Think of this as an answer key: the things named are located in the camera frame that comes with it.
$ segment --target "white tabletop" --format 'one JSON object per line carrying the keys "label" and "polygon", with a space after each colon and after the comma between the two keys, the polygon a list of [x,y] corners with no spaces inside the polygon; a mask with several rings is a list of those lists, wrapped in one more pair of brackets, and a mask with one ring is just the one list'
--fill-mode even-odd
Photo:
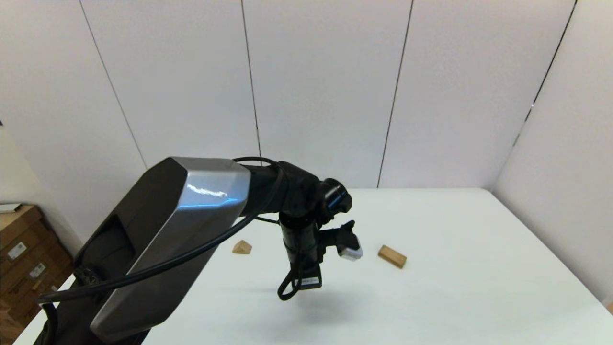
{"label": "white tabletop", "polygon": [[[362,259],[331,247],[323,287],[280,301],[281,230],[253,222],[144,344],[613,344],[613,316],[489,192],[350,192],[351,212],[325,228],[355,219]],[[240,239],[250,255],[231,253]],[[383,244],[408,257],[404,269],[377,256]],[[44,320],[15,344],[32,344]]]}

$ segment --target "box label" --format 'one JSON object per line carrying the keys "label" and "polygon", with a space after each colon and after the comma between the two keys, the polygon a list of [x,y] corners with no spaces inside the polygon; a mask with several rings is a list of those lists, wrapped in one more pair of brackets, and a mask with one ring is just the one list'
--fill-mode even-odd
{"label": "box label", "polygon": [[[319,277],[303,278],[302,285],[319,284]],[[294,279],[294,285],[298,285],[298,279]]]}
{"label": "box label", "polygon": [[43,265],[43,263],[39,263],[38,265],[36,265],[36,267],[34,267],[34,269],[30,272],[30,277],[32,279],[36,279],[38,278],[44,271],[45,271],[45,265]]}
{"label": "box label", "polygon": [[14,260],[19,257],[19,255],[23,254],[28,249],[28,247],[23,244],[23,242],[19,242],[13,249],[9,250],[9,258]]}

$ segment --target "cardboard box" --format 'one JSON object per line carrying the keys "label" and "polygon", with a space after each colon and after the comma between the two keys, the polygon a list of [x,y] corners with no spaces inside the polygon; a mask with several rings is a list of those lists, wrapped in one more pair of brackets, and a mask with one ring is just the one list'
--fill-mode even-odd
{"label": "cardboard box", "polygon": [[17,340],[19,335],[23,332],[21,327],[3,327],[0,326],[0,341],[2,345],[10,345]]}
{"label": "cardboard box", "polygon": [[3,275],[0,281],[0,304],[15,307],[37,281],[47,276],[54,279],[69,264],[70,257],[57,242],[39,258],[23,260],[23,264],[13,267]]}
{"label": "cardboard box", "polygon": [[39,220],[20,233],[11,243],[5,244],[0,250],[0,274],[4,275],[11,267],[28,255],[38,243],[53,235]]}
{"label": "cardboard box", "polygon": [[[36,246],[34,246],[34,248],[32,248],[31,250],[28,250],[27,254],[24,254],[22,257],[20,257],[19,259],[19,263],[16,265],[33,265],[35,264],[34,262],[36,260],[38,260],[38,258],[43,255],[44,253],[47,253],[53,246],[56,246],[58,242],[58,238],[55,237],[55,234],[53,234],[52,232],[48,232],[47,236],[42,239],[40,241],[40,243],[38,243]],[[10,270],[7,270],[5,272],[2,273],[2,276],[4,277],[6,274],[10,274],[9,273]]]}
{"label": "cardboard box", "polygon": [[[24,257],[21,261],[20,261],[20,265],[28,265],[31,267],[36,266],[37,264],[37,260],[46,252],[49,251],[49,248],[51,248],[52,245],[54,245],[57,242],[57,239],[55,237],[54,234],[50,233],[48,234],[47,238],[44,239],[43,241],[41,241],[41,243],[38,244],[38,246],[36,246],[32,251],[30,251],[30,253],[28,253],[28,255],[26,255],[26,257]],[[9,279],[15,281],[14,277],[9,276]],[[6,309],[6,308],[10,308],[11,305],[8,304],[6,301],[4,301],[2,298],[2,296],[0,295],[0,309]]]}
{"label": "cardboard box", "polygon": [[39,280],[36,286],[26,291],[18,303],[14,307],[9,309],[0,309],[0,328],[25,328],[30,321],[40,311],[39,305],[36,303],[36,299],[41,293],[57,291],[58,286],[55,282],[58,276],[52,274],[46,275],[43,279]]}
{"label": "cardboard box", "polygon": [[41,218],[42,214],[34,205],[23,205],[15,213],[0,214],[0,250]]}

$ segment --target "black cable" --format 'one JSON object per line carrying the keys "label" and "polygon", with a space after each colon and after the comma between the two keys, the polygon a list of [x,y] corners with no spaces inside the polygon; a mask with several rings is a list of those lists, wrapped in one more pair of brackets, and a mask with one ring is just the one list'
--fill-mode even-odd
{"label": "black cable", "polygon": [[256,220],[261,220],[263,222],[268,222],[268,223],[273,223],[273,224],[279,224],[278,220],[268,219],[268,218],[263,218],[263,217],[256,217]]}
{"label": "black cable", "polygon": [[70,290],[45,293],[39,296],[37,299],[37,302],[45,310],[45,313],[47,313],[47,319],[48,319],[47,323],[45,324],[45,326],[47,326],[47,331],[45,334],[45,345],[53,344],[55,332],[56,332],[57,324],[58,324],[58,316],[57,316],[57,312],[55,311],[55,307],[52,304],[53,302],[70,301],[70,300],[76,300],[76,299],[91,296],[91,295],[97,295],[98,293],[106,292],[109,290],[115,290],[120,287],[131,285],[131,284],[143,281],[145,279],[151,278],[153,276],[157,276],[160,273],[166,272],[169,269],[182,265],[192,260],[193,258],[198,257],[204,252],[212,248],[215,248],[216,246],[221,244],[223,241],[227,240],[228,238],[232,237],[234,234],[238,233],[242,228],[244,228],[245,226],[247,226],[247,224],[249,224],[252,220],[254,220],[260,214],[260,212],[262,212],[268,206],[268,204],[270,204],[272,199],[275,197],[277,191],[279,190],[279,187],[281,186],[281,182],[283,181],[284,171],[275,161],[270,160],[268,158],[241,157],[241,158],[234,159],[234,161],[236,162],[263,161],[264,163],[271,164],[278,170],[278,175],[276,177],[275,183],[273,184],[270,192],[266,196],[266,199],[264,199],[264,202],[261,204],[261,206],[257,207],[252,214],[247,215],[240,222],[230,227],[230,229],[227,232],[217,236],[211,241],[193,250],[190,250],[189,252],[185,252],[172,259],[158,263],[149,268],[145,268],[141,271],[131,273],[125,276],[121,276],[118,278],[109,279],[104,282],[91,284],[91,285],[83,286],[83,287],[76,287]]}
{"label": "black cable", "polygon": [[[276,291],[276,294],[277,296],[279,296],[281,301],[289,300],[302,287],[302,264],[303,263],[302,263],[302,258],[301,258],[301,254],[302,254],[301,237],[302,235],[296,237],[296,248],[298,248],[298,251],[296,252],[296,263],[294,264],[294,267],[289,270],[287,276],[285,276],[285,279],[283,279],[283,282],[281,282],[281,285],[279,285],[279,288]],[[298,280],[298,283],[294,284],[294,278]],[[285,289],[287,288],[290,282],[292,284],[292,290],[284,294],[283,292],[285,291]]]}

